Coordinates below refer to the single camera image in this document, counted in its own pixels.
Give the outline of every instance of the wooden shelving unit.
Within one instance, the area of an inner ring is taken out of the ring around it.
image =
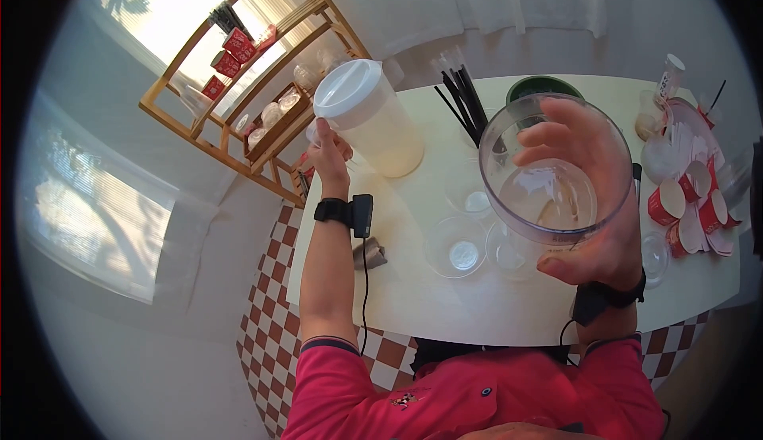
[[[230,4],[236,3],[238,0],[227,0]],[[327,10],[331,10],[336,20],[332,20],[327,14]],[[294,29],[301,22],[305,21],[311,15],[320,15],[324,23],[314,29],[309,35],[307,35],[299,44],[295,45],[289,52],[282,55],[272,67],[263,72],[259,78],[252,83],[247,89],[246,94],[236,107],[230,112],[230,114],[223,119],[215,114],[215,107],[222,101],[223,97],[228,91],[238,82],[243,74],[248,71],[252,65],[262,56],[260,54],[257,58],[253,58],[245,63],[239,73],[234,78],[218,77],[226,84],[226,88],[220,95],[217,96],[215,101],[205,110],[205,112],[195,119],[191,126],[188,127],[177,121],[170,116],[166,111],[157,106],[156,100],[159,94],[165,89],[170,90],[176,96],[179,97],[177,88],[173,87],[170,83],[172,76],[180,68],[183,61],[201,41],[207,31],[210,29],[206,20],[201,22],[198,29],[191,35],[186,44],[180,49],[172,62],[167,66],[167,70],[164,74],[157,79],[156,82],[149,88],[149,90],[140,98],[138,107],[147,112],[151,117],[161,122],[165,127],[182,137],[184,140],[190,142],[196,148],[203,150],[206,154],[225,165],[233,168],[238,173],[250,178],[252,181],[262,185],[262,187],[271,190],[273,193],[283,197],[298,207],[304,207],[305,194],[302,192],[299,178],[298,169],[299,162],[289,165],[283,160],[279,159],[278,155],[286,147],[291,140],[298,136],[302,130],[313,119],[312,104],[308,105],[308,108],[300,113],[297,117],[290,122],[289,126],[279,135],[279,137],[272,142],[272,144],[264,150],[262,155],[255,161],[247,161],[246,163],[235,159],[228,154],[228,144],[231,137],[237,140],[243,141],[243,136],[236,133],[231,129],[233,124],[239,115],[246,109],[246,106],[254,99],[254,97],[264,89],[268,83],[272,81],[277,73],[290,63],[294,57],[300,52],[304,51],[313,41],[315,41],[320,35],[327,31],[333,31],[338,37],[339,41],[344,45],[348,54],[355,58],[370,58],[370,55],[366,51],[366,48],[358,39],[357,35],[352,28],[349,27],[347,21],[339,12],[336,5],[331,0],[305,0],[299,6],[295,7],[291,13],[279,21],[276,26],[275,40],[276,42],[284,37],[289,31]],[[214,57],[214,54],[210,54],[210,60]],[[221,128],[220,141],[215,145],[201,137],[201,133],[204,130],[207,121],[212,121]],[[267,178],[262,175],[266,165],[270,165],[271,178]],[[279,170],[285,171],[289,175],[289,186],[285,187],[281,183],[281,175]]]

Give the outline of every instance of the red and white tile wall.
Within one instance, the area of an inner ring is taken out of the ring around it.
[[[274,438],[286,427],[302,345],[299,308],[286,302],[286,286],[301,218],[302,210],[288,205],[281,207],[267,252],[259,260],[236,340],[252,398],[268,434]],[[681,362],[700,335],[708,314],[643,334],[643,370],[653,388]],[[362,343],[362,333],[357,326],[356,334]],[[415,351],[416,341],[409,335],[368,330],[363,360],[377,391],[396,390],[411,384],[412,371],[408,365]],[[570,358],[575,363],[579,361],[575,354],[570,354]]]

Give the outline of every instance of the measuring cup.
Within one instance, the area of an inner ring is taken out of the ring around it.
[[[522,130],[528,132],[518,139]],[[560,93],[530,94],[499,111],[483,132],[479,164],[495,213],[541,248],[534,250],[536,260],[595,235],[633,183],[617,126],[592,104]]]

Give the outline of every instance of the black cable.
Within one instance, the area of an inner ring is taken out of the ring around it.
[[[366,273],[366,295],[363,296],[363,347],[360,348],[360,355],[366,351],[366,341],[368,340],[368,326],[366,324],[366,301],[368,301],[368,266],[366,265],[366,239],[363,239],[363,271]]]
[[[564,344],[562,344],[562,337],[564,337],[565,330],[567,330],[567,326],[569,326],[570,324],[572,324],[572,320],[568,320],[567,324],[565,324],[565,326],[562,328],[562,331],[559,332],[559,345],[564,345]],[[569,362],[570,364],[572,364],[575,367],[577,367],[577,364],[575,362],[573,362],[572,359],[570,359],[570,356],[567,356],[567,362]]]
[[[665,422],[665,428],[662,431],[662,437],[660,437],[660,438],[665,438],[665,435],[668,435],[668,428],[670,428],[670,421],[672,420],[672,417],[668,410],[662,409],[662,413],[665,414],[666,417],[668,417],[667,421]]]

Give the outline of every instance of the white wall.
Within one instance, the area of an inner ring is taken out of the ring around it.
[[[21,245],[52,353],[107,438],[268,438],[235,347],[280,205],[263,191],[234,181],[205,238],[186,312],[106,291]]]

